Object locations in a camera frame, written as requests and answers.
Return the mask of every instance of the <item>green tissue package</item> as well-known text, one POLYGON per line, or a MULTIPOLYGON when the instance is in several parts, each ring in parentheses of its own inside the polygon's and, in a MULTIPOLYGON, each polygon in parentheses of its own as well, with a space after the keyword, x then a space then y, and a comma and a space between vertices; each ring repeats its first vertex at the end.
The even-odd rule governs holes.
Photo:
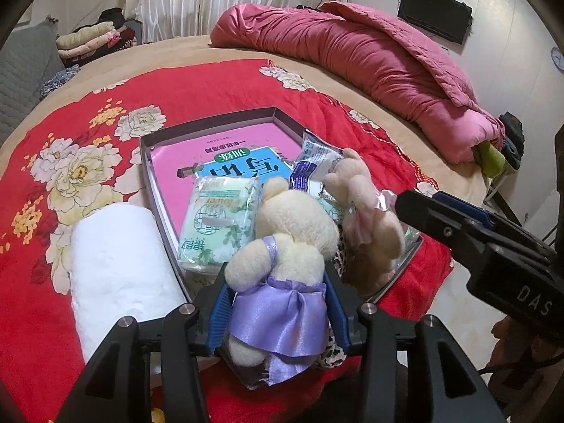
POLYGON ((225 261, 252 241, 259 192, 258 178, 198 178, 180 233, 180 267, 215 275, 225 261))

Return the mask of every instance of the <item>blue floral cloth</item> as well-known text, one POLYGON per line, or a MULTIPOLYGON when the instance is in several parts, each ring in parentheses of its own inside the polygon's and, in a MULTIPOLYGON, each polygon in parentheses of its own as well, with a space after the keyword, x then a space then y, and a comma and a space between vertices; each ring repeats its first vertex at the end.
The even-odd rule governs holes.
POLYGON ((47 79, 43 83, 43 86, 41 86, 41 97, 39 99, 43 100, 52 91, 58 89, 63 84, 68 83, 72 77, 78 73, 78 70, 80 70, 80 67, 78 65, 74 65, 56 73, 51 79, 47 79))

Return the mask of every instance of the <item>white tissue roll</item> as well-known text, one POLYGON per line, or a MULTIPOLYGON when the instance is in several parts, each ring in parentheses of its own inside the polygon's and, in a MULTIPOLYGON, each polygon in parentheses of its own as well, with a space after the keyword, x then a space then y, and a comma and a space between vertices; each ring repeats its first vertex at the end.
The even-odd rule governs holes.
POLYGON ((71 305, 85 362, 122 316, 153 320, 186 302, 150 210, 110 204, 78 222, 70 241, 71 305))

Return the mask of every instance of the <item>gray pillow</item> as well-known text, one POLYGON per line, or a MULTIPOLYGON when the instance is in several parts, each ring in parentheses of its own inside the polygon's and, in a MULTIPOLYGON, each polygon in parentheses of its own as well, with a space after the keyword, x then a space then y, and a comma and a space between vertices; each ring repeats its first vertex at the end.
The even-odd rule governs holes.
POLYGON ((46 18, 14 31, 0 50, 0 145, 39 103, 42 84, 64 70, 56 36, 56 21, 46 18))

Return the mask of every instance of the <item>blue gripper pad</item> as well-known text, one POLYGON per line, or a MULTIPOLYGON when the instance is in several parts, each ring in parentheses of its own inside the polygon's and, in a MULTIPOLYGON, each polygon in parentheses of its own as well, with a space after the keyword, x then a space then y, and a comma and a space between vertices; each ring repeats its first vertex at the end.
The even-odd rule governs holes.
POLYGON ((471 203, 465 202, 443 191, 439 191, 433 195, 433 199, 479 221, 489 231, 494 229, 495 224, 491 220, 489 213, 481 208, 475 207, 471 203))
POLYGON ((357 307, 363 302, 353 287, 342 284, 333 263, 325 263, 325 303, 327 316, 333 328, 335 343, 345 354, 362 347, 366 341, 366 329, 356 315, 357 307))
POLYGON ((225 283, 223 268, 213 284, 199 290, 194 305, 200 314, 193 331, 193 343, 199 356, 211 356, 221 346, 231 318, 234 296, 233 290, 225 283))
POLYGON ((230 292, 231 290, 227 284, 224 283, 209 316, 209 331, 206 347, 210 355, 221 345, 223 336, 227 331, 227 324, 231 318, 231 305, 233 304, 233 296, 230 295, 230 292))

